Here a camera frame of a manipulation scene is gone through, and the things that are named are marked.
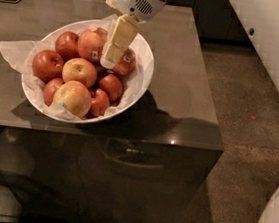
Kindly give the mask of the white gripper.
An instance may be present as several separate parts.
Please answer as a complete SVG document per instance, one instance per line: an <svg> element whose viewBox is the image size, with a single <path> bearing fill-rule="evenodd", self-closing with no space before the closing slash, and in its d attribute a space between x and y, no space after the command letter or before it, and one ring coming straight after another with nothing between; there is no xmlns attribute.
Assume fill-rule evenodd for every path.
<svg viewBox="0 0 279 223"><path fill-rule="evenodd" d="M138 32L139 22L150 21L166 4L165 0L106 0L112 9L123 13L105 19L108 32L100 63L106 69L118 64Z"/></svg>

